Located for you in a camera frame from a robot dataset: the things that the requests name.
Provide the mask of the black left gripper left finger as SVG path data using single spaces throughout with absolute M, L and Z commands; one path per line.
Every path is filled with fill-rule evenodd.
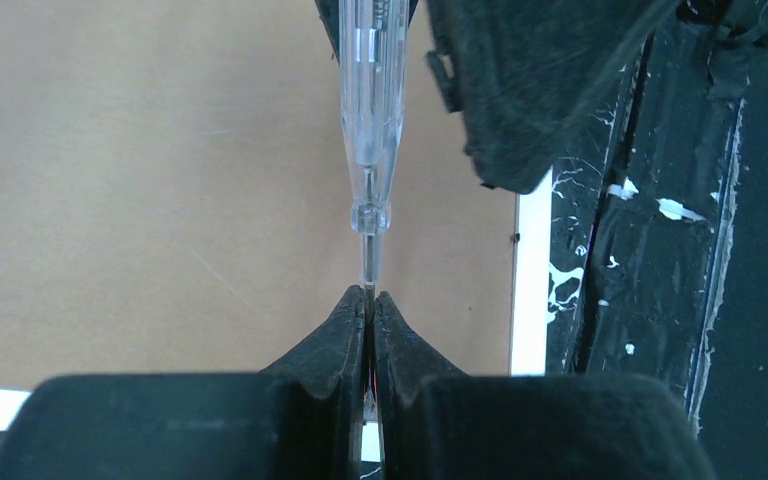
M 365 296 L 258 372 L 68 375 L 0 445 L 0 479 L 355 479 Z

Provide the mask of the clear grey screwdriver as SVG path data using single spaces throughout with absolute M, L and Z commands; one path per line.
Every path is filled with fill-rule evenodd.
M 391 190 L 404 124 L 404 87 L 411 3 L 340 1 L 341 119 L 360 237 L 360 282 L 373 291 L 381 241 L 391 222 Z

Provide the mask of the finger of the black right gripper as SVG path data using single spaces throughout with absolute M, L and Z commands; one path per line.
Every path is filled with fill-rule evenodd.
M 426 62 L 481 184 L 532 192 L 675 1 L 430 1 Z
M 339 0 L 315 0 L 319 18 L 329 40 L 338 39 Z

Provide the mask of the white picture frame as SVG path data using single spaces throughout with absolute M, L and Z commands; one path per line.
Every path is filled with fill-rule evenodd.
M 271 363 L 359 279 L 310 1 L 0 1 L 0 388 Z

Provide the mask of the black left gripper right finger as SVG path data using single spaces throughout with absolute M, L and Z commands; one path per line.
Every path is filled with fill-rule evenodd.
M 387 479 L 712 479 L 675 398 L 635 374 L 470 376 L 382 293 L 373 323 Z

